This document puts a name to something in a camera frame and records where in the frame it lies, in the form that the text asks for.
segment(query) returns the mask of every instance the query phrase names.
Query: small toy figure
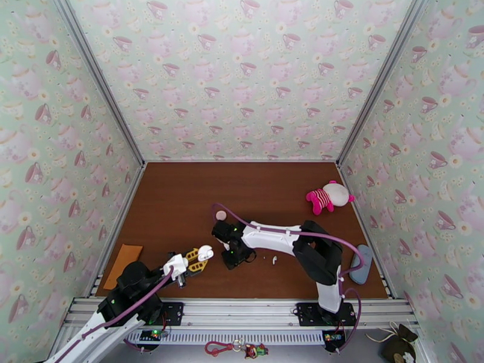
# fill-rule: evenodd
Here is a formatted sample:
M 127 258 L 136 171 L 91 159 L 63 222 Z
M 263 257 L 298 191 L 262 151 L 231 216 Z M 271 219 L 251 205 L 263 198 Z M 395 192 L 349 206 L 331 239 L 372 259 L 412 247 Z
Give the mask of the small toy figure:
M 264 346 L 264 344 L 260 344 L 259 346 L 246 344 L 246 359 L 247 358 L 255 359 L 258 356 L 264 356 L 268 354 L 269 354 L 269 349 L 267 349 Z
M 335 180 L 330 181 L 322 189 L 315 189 L 306 195 L 306 201 L 313 203 L 313 214 L 315 215 L 320 215 L 325 207 L 329 212 L 333 212 L 335 206 L 341 207 L 354 200 L 355 196 L 350 195 L 348 189 Z

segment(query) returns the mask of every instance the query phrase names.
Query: white plush head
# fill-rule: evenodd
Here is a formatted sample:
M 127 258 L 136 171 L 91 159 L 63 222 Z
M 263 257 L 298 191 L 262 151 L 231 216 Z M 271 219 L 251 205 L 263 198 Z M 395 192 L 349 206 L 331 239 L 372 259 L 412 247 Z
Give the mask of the white plush head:
M 328 196 L 334 206 L 344 206 L 350 200 L 350 193 L 348 192 L 348 189 L 341 184 L 329 183 L 326 184 L 322 190 L 328 193 Z

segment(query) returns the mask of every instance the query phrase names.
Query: wall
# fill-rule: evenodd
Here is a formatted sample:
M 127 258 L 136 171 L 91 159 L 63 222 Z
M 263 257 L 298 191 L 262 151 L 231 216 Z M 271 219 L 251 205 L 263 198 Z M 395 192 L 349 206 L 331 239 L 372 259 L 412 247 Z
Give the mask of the wall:
M 0 30 L 0 362 L 31 363 L 86 288 L 137 163 L 50 0 L 1 0 Z
M 147 160 L 334 160 L 411 0 L 70 0 Z
M 344 163 L 440 362 L 484 361 L 484 0 L 435 0 Z

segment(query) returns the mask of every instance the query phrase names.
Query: pink ball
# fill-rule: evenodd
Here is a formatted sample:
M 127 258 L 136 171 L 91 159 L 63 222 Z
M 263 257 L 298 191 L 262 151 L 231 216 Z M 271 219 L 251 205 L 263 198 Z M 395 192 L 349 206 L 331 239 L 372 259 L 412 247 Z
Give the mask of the pink ball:
M 217 220 L 224 221 L 227 218 L 227 212 L 222 211 L 222 210 L 217 211 L 217 213 L 215 214 L 215 218 Z

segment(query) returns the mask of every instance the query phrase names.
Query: brown bag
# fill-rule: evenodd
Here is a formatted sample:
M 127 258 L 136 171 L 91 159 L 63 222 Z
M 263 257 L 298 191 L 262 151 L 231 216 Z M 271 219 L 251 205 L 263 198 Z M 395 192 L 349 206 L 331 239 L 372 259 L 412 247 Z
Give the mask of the brown bag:
M 370 340 L 375 342 L 385 342 L 382 346 L 380 355 L 390 363 L 414 363 L 415 362 L 415 349 L 412 345 L 418 336 L 410 331 L 406 326 L 400 324 L 398 330 L 396 330 L 396 323 L 390 322 L 392 330 L 381 329 L 390 333 L 386 338 L 382 340 L 375 340 L 372 337 L 366 335 Z

